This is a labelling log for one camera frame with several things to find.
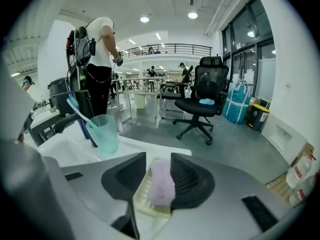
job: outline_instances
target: purple soap bar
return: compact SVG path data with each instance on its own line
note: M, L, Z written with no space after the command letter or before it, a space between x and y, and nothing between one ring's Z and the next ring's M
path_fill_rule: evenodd
M170 175L170 160L157 159L150 166L152 183L148 200L154 206L169 206L176 197L175 183Z

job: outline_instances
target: chair headrest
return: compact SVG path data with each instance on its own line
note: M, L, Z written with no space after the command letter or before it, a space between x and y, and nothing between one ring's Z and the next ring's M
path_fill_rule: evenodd
M200 60L200 66L223 66L222 59L220 56L217 57L203 57Z

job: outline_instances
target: blue toothbrush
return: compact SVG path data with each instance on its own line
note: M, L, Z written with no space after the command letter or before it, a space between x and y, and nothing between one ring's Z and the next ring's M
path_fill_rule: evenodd
M79 108L79 103L76 101L76 99L74 97L69 97L66 99L66 102L68 102L68 104L70 105L70 107L83 119L85 120L89 126L91 126L92 128L98 128L98 126L96 126L89 118L85 117L83 114L80 113L80 111L78 110Z

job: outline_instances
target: yellow lid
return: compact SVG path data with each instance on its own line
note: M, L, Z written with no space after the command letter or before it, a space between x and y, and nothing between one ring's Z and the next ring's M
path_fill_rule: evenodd
M252 106L254 106L254 107L256 107L257 109L262 110L262 111L264 111L264 112L270 113L270 110L267 109L267 108L265 108L264 106L260 106L260 105L258 105L258 104L252 104Z

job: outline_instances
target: chair seat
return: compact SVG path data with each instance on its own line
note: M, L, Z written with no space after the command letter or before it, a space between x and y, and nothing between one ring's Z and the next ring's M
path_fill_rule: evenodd
M205 105L192 98L178 99L174 104L181 110L200 117L213 117L219 111L219 105Z
M166 100L178 100L182 98L182 95L181 93L163 92L161 98Z

